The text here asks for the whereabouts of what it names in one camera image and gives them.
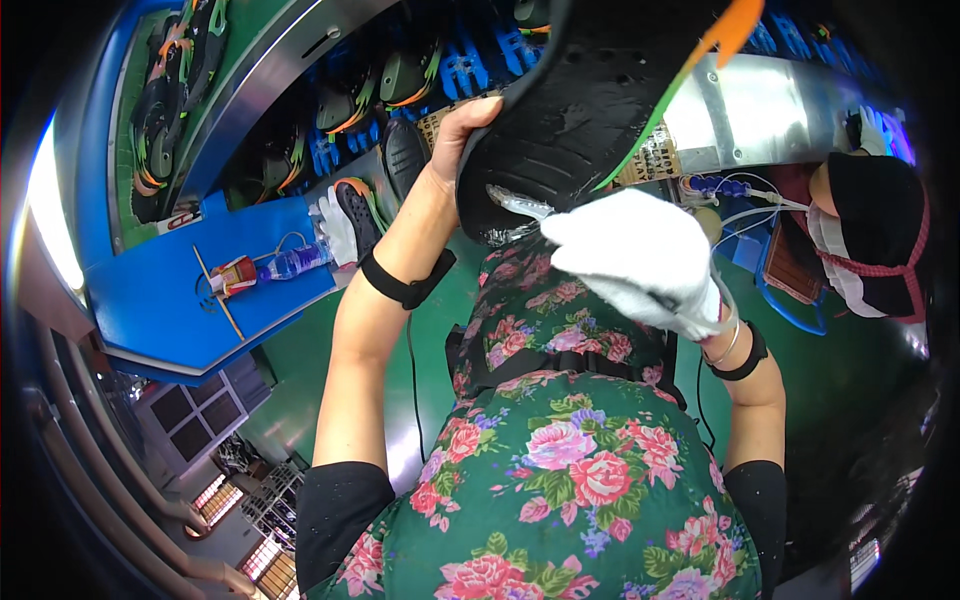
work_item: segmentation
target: window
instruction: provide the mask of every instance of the window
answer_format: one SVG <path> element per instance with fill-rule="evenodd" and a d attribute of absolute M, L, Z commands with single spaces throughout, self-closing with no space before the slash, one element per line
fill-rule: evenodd
<path fill-rule="evenodd" d="M 256 546 L 240 567 L 271 600 L 297 600 L 297 566 L 294 560 L 273 540 Z"/>
<path fill-rule="evenodd" d="M 193 501 L 193 506 L 200 511 L 200 515 L 206 520 L 206 524 L 210 526 L 210 531 L 213 531 L 213 528 L 220 519 L 222 519 L 242 497 L 243 492 L 227 481 L 227 477 L 224 474 L 221 474 L 213 480 L 213 483 L 206 487 L 206 490 L 203 490 L 200 495 L 197 496 L 197 499 Z M 189 527 L 184 527 L 183 529 L 191 538 L 203 537 Z"/>

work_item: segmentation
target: wooden stick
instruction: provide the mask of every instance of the wooden stick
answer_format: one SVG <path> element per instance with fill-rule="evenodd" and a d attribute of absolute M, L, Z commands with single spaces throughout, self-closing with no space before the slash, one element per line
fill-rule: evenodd
<path fill-rule="evenodd" d="M 200 258 L 200 251 L 197 250 L 196 244 L 193 245 L 193 253 L 197 255 L 197 262 L 200 263 L 200 268 L 204 270 L 204 276 L 206 277 L 206 280 L 210 281 L 210 273 L 206 269 L 204 260 Z M 217 294 L 214 294 L 213 296 L 216 297 L 218 302 L 220 302 L 220 307 L 224 309 L 224 314 L 227 315 L 227 318 L 229 319 L 230 324 L 233 325 L 233 330 L 236 331 L 237 335 L 240 336 L 240 341 L 241 342 L 247 341 L 247 338 L 243 337 L 243 333 L 240 332 L 240 327 L 237 326 L 237 322 L 233 320 L 233 315 L 231 315 L 230 311 L 227 309 L 227 305 L 224 303 L 224 299 L 220 298 L 220 296 Z"/>

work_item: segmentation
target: factory floor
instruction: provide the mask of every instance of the factory floor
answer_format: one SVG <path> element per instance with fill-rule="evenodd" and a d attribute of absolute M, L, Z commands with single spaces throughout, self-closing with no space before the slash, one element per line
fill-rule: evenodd
<path fill-rule="evenodd" d="M 444 341 L 454 323 L 466 324 L 477 294 L 476 274 L 488 250 L 472 244 L 457 231 L 450 243 L 457 264 L 414 312 L 413 346 L 417 362 L 420 418 L 429 452 L 453 403 L 444 358 Z M 895 392 L 905 372 L 923 358 L 910 330 L 890 320 L 863 319 L 846 310 L 830 294 L 824 307 L 828 334 L 818 337 L 800 331 L 771 308 L 754 286 L 754 276 L 722 257 L 717 267 L 739 306 L 740 315 L 763 332 L 776 356 L 787 392 L 787 446 L 815 443 L 817 424 L 853 409 L 863 420 L 879 414 L 879 407 Z M 341 293 L 304 311 L 301 319 L 263 344 L 278 384 L 273 396 L 240 428 L 264 456 L 284 460 L 296 450 L 307 461 L 313 454 L 314 431 L 324 390 L 333 321 Z M 785 294 L 781 302 L 812 319 L 808 306 Z M 676 383 L 697 417 L 699 348 L 681 340 Z M 414 417 L 410 357 L 401 334 L 387 368 L 385 419 L 391 481 L 399 492 L 410 487 L 420 472 L 417 423 Z M 731 401 L 722 383 L 704 368 L 701 382 L 704 416 L 716 435 L 714 453 L 723 461 L 730 427 Z M 709 442 L 701 422 L 700 433 Z"/>

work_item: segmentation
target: hand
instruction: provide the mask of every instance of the hand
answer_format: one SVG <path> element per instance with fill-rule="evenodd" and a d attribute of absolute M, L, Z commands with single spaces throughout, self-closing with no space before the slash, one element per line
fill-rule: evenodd
<path fill-rule="evenodd" d="M 870 107 L 860 107 L 860 148 L 871 156 L 887 156 L 893 133 L 884 130 L 883 115 Z"/>
<path fill-rule="evenodd" d="M 433 148 L 433 157 L 423 169 L 427 177 L 443 186 L 453 197 L 457 180 L 457 164 L 464 153 L 467 138 L 473 130 L 487 127 L 503 107 L 503 98 L 472 100 L 449 113 L 440 122 L 440 131 Z"/>
<path fill-rule="evenodd" d="M 715 324 L 721 306 L 709 274 L 709 241 L 679 207 L 628 188 L 547 217 L 540 230 L 560 246 L 551 264 L 579 277 L 625 317 L 692 341 L 720 331 L 676 314 Z M 672 310 L 664 307 L 672 303 Z"/>

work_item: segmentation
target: black wristband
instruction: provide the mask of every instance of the black wristband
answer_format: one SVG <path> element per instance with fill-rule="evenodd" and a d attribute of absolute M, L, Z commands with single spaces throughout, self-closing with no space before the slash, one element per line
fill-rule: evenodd
<path fill-rule="evenodd" d="M 767 352 L 767 344 L 763 341 L 763 336 L 760 335 L 760 330 L 756 328 L 756 325 L 750 321 L 745 321 L 744 323 L 750 328 L 750 332 L 754 334 L 754 342 L 750 346 L 750 355 L 747 357 L 747 362 L 743 365 L 737 367 L 733 371 L 720 371 L 713 365 L 707 365 L 710 367 L 710 370 L 713 371 L 713 374 L 717 377 L 720 377 L 724 381 L 739 381 L 743 379 L 750 373 L 754 372 L 756 365 L 760 363 L 761 360 L 769 356 Z"/>
<path fill-rule="evenodd" d="M 437 264 L 433 266 L 430 276 L 423 281 L 411 281 L 410 285 L 403 283 L 396 277 L 383 270 L 376 259 L 373 258 L 373 249 L 367 252 L 367 255 L 360 259 L 359 268 L 363 269 L 363 274 L 370 282 L 370 285 L 387 298 L 399 302 L 404 310 L 413 310 L 420 306 L 424 300 L 437 287 L 440 280 L 457 262 L 457 257 L 450 250 L 444 248 L 437 259 Z"/>

